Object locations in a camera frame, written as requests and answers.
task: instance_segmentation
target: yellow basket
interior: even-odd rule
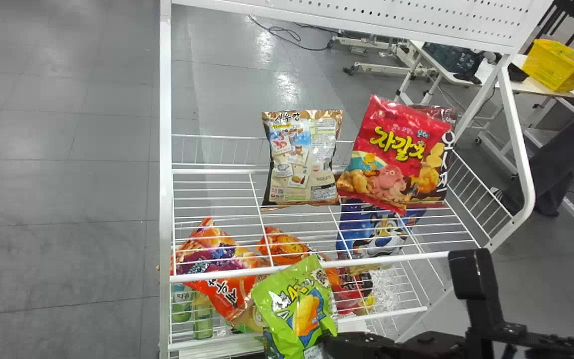
[[[553,91],[572,91],[574,50],[551,39],[536,39],[522,70]]]

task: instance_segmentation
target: wire rack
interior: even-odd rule
[[[351,148],[353,141],[338,141],[334,170],[341,171],[346,166]],[[260,206],[269,171],[265,138],[173,135],[173,149],[173,268],[178,264],[178,255],[196,250],[184,249],[182,245],[208,216],[223,231],[215,238],[232,238],[239,247],[252,253],[250,258],[266,261],[267,266],[242,272],[212,272],[207,276],[206,273],[171,275],[170,293],[176,284],[187,280],[264,275],[280,269],[276,264],[277,260],[280,262],[279,256],[272,255],[271,251],[263,255],[258,250],[260,239],[266,235],[265,227],[280,228],[306,243],[313,253],[336,258],[335,244],[343,223],[342,206],[346,204],[274,206],[269,211]],[[450,277],[444,259],[448,251],[483,247],[512,220],[481,179],[458,154],[453,154],[444,202],[438,207],[426,207],[413,227],[401,228],[408,236],[403,244],[396,245],[401,248],[399,255],[376,257],[384,269],[370,272],[376,298],[373,306],[363,307],[362,315],[342,310],[344,303],[339,298],[351,292],[362,293],[353,286],[362,283],[349,280],[347,286],[336,293],[339,324],[364,323],[367,330],[397,338],[418,313],[427,311],[448,288]],[[329,261],[323,265],[337,267],[342,272],[346,266],[360,261],[362,259]],[[194,340],[193,316],[185,323],[175,323],[173,318],[178,314],[171,306],[170,348],[188,348],[213,340],[221,345],[230,339],[236,343],[235,348],[229,349],[231,355],[262,349],[257,339],[249,338],[248,334],[235,334],[220,316],[214,318],[211,339]]]

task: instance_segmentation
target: white shelf unit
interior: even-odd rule
[[[423,315],[439,310],[451,292],[446,256],[449,250],[486,247],[494,250],[533,210],[535,191],[526,148],[506,66],[551,3],[550,0],[178,0],[178,4],[269,16],[316,25],[357,30],[383,36],[434,41],[495,50],[508,54],[492,71],[455,129],[456,138],[480,109],[488,89],[499,81],[506,120],[522,181],[524,208],[515,216],[501,205],[471,168],[453,153],[444,207],[430,208],[411,229],[399,255],[372,259],[327,261],[325,268],[385,264],[372,271],[376,304],[366,315],[338,315],[341,328],[365,329],[397,340],[407,335]],[[257,352],[262,344],[253,334],[233,334],[223,318],[214,319],[214,336],[194,340],[191,320],[177,324],[171,316],[171,288],[195,280],[269,274],[273,265],[246,270],[169,275],[169,259],[206,216],[237,244],[255,250],[264,227],[276,225],[307,242],[316,252],[335,259],[341,206],[290,206],[262,211],[259,203],[269,170],[264,137],[173,134],[171,132],[171,3],[161,1],[160,21],[160,325],[161,358],[234,357]],[[492,34],[485,29],[493,28]],[[353,140],[339,141],[333,168],[341,171],[349,160]]]

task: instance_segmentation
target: dark pants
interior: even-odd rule
[[[574,120],[530,160],[535,185],[535,208],[542,214],[554,215],[560,207],[574,171]],[[524,206],[519,179],[504,191],[502,203],[511,213]]]

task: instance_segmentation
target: blue snack bag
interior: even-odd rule
[[[335,249],[338,259],[358,259],[395,255],[402,250],[409,229],[426,212],[426,209],[408,209],[405,216],[380,209],[362,200],[351,198],[342,205],[340,232]],[[389,266],[369,264],[350,266],[350,275],[370,270],[386,269]]]

